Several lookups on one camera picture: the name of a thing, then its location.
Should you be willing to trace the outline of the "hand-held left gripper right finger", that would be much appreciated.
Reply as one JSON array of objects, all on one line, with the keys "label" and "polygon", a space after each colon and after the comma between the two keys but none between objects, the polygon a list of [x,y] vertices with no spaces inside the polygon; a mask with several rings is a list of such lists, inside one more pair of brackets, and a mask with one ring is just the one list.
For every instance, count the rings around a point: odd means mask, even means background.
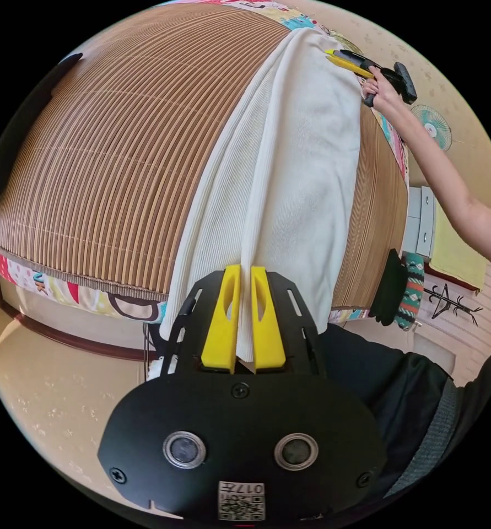
[{"label": "hand-held left gripper right finger", "polygon": [[266,269],[251,267],[251,322],[255,372],[279,370],[286,362]]}]

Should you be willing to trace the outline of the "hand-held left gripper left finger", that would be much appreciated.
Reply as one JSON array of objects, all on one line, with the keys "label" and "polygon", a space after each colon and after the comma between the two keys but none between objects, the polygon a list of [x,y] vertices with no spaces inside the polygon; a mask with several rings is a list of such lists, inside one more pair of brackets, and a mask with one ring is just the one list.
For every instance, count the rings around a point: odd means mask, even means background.
[{"label": "hand-held left gripper left finger", "polygon": [[217,299],[201,354],[205,369],[233,374],[236,362],[240,308],[239,264],[227,266],[217,290]]}]

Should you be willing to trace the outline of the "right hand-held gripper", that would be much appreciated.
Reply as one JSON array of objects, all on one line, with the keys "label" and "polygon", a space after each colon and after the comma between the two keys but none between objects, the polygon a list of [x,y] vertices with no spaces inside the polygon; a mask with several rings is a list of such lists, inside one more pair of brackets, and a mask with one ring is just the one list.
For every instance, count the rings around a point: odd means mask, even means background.
[{"label": "right hand-held gripper", "polygon": [[350,50],[326,50],[325,54],[330,62],[354,73],[362,79],[373,79],[374,75],[369,71],[369,67],[377,67],[399,95],[399,67],[397,62],[391,69],[382,67],[374,61]]}]

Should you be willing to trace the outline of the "person's right hand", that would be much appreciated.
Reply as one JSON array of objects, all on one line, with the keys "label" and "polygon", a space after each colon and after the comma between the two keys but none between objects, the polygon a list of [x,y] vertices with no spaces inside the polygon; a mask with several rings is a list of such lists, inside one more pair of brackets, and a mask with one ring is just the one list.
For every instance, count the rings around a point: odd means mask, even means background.
[{"label": "person's right hand", "polygon": [[363,82],[363,97],[366,98],[369,95],[373,95],[373,106],[383,115],[388,115],[392,111],[400,110],[403,102],[392,84],[383,76],[377,67],[370,66],[369,71],[372,73],[373,77]]}]

